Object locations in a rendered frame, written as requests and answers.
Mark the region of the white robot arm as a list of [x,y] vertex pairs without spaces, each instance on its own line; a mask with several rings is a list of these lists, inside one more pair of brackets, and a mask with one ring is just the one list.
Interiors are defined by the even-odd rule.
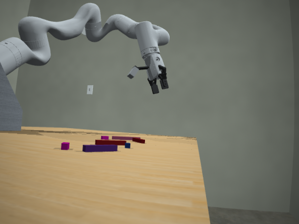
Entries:
[[[20,38],[11,37],[0,42],[0,63],[6,75],[24,63],[43,66],[51,58],[47,32],[59,40],[68,40],[79,36],[85,28],[86,37],[98,42],[109,32],[119,30],[127,37],[137,39],[141,56],[158,53],[158,46],[166,45],[169,33],[149,21],[135,22],[130,18],[116,14],[101,24],[99,7],[93,3],[84,4],[74,18],[52,22],[38,17],[25,17],[19,21]],[[25,45],[26,44],[26,45]]]

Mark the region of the red rod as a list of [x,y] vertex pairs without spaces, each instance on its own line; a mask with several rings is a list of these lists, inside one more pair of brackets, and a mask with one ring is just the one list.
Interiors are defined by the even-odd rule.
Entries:
[[132,141],[138,142],[138,143],[145,143],[144,139],[139,139],[139,138],[132,138]]
[[125,145],[122,140],[95,140],[95,145]]

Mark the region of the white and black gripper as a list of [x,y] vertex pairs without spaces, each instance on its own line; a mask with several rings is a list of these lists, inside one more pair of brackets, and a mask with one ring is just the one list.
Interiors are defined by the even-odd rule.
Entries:
[[164,66],[160,54],[155,53],[155,54],[147,55],[143,58],[143,60],[145,61],[145,66],[146,67],[149,66],[149,68],[146,69],[147,76],[148,76],[147,80],[150,83],[153,94],[159,93],[158,86],[156,85],[156,82],[159,79],[160,79],[160,84],[162,89],[169,88],[167,83],[167,77],[166,77],[167,75],[166,67]]

